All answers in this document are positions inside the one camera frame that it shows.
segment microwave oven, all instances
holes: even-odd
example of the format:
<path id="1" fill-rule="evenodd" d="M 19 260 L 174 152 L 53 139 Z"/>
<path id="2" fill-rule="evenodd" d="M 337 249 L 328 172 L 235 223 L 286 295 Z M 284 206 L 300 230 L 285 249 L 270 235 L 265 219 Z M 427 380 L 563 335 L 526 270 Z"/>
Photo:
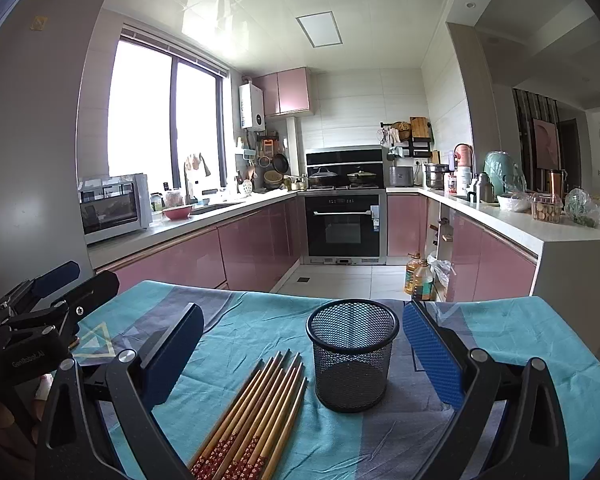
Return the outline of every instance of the microwave oven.
<path id="1" fill-rule="evenodd" d="M 152 222 L 144 173 L 80 179 L 78 200 L 87 245 L 147 229 Z"/>

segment cooking oil bottle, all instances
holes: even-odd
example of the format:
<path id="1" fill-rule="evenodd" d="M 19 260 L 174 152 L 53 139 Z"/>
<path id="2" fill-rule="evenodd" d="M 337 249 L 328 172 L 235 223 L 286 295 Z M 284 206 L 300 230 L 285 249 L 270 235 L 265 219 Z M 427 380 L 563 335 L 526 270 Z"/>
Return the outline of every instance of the cooking oil bottle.
<path id="1" fill-rule="evenodd" d="M 420 266 L 413 271 L 411 279 L 411 299 L 430 301 L 433 298 L 433 272 L 426 260 L 420 260 Z"/>
<path id="2" fill-rule="evenodd" d="M 420 252 L 415 254 L 409 254 L 411 261 L 407 264 L 404 270 L 404 291 L 407 294 L 411 294 L 411 279 L 413 278 L 413 272 L 420 267 Z"/>

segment water heater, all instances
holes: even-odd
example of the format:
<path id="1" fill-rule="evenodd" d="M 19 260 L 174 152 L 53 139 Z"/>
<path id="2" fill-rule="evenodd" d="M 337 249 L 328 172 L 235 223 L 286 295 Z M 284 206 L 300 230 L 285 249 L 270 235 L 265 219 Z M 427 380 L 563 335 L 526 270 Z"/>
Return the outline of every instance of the water heater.
<path id="1" fill-rule="evenodd" d="M 254 132 L 264 131 L 262 90 L 252 83 L 240 86 L 240 127 Z"/>

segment floor tile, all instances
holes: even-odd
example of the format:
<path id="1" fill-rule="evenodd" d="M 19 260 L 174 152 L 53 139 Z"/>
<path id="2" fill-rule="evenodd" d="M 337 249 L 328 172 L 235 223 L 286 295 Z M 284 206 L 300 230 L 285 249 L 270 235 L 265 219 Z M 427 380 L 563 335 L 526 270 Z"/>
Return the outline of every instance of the floor tile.
<path id="1" fill-rule="evenodd" d="M 278 291 L 279 294 L 288 296 L 305 296 L 308 298 L 369 298 L 371 291 L 371 278 L 359 276 L 355 278 L 337 276 L 308 275 L 308 282 L 298 282 L 292 276 Z"/>
<path id="2" fill-rule="evenodd" d="M 301 265 L 296 272 L 304 271 L 311 274 L 344 274 L 354 276 L 371 276 L 374 266 L 350 265 Z"/>
<path id="3" fill-rule="evenodd" d="M 404 291 L 404 274 L 386 274 L 371 277 L 372 300 L 410 300 Z"/>
<path id="4" fill-rule="evenodd" d="M 372 267 L 371 276 L 386 276 L 388 274 L 404 276 L 404 265 L 376 265 Z"/>

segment window frame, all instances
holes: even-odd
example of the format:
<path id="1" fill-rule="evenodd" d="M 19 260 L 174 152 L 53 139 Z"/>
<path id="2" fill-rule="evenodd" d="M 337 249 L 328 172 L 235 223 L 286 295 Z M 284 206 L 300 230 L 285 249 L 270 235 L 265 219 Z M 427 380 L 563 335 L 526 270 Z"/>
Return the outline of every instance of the window frame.
<path id="1" fill-rule="evenodd" d="M 178 128 L 176 126 L 176 83 L 178 79 L 178 63 L 183 63 L 187 66 L 200 70 L 207 75 L 213 76 L 216 80 L 216 134 L 218 136 L 218 168 L 220 177 L 220 186 L 226 187 L 227 174 L 226 174 L 226 153 L 224 145 L 224 121 L 222 120 L 222 76 L 213 73 L 209 70 L 205 70 L 203 67 L 196 65 L 184 59 L 183 57 L 177 56 L 171 52 L 166 52 L 163 49 L 157 48 L 143 41 L 138 41 L 127 36 L 120 36 L 119 41 L 125 41 L 143 48 L 155 50 L 161 54 L 171 57 L 171 79 L 169 86 L 169 140 L 170 140 L 170 155 L 171 155 L 171 181 L 173 188 L 182 187 L 180 180 L 180 165 L 178 163 Z"/>

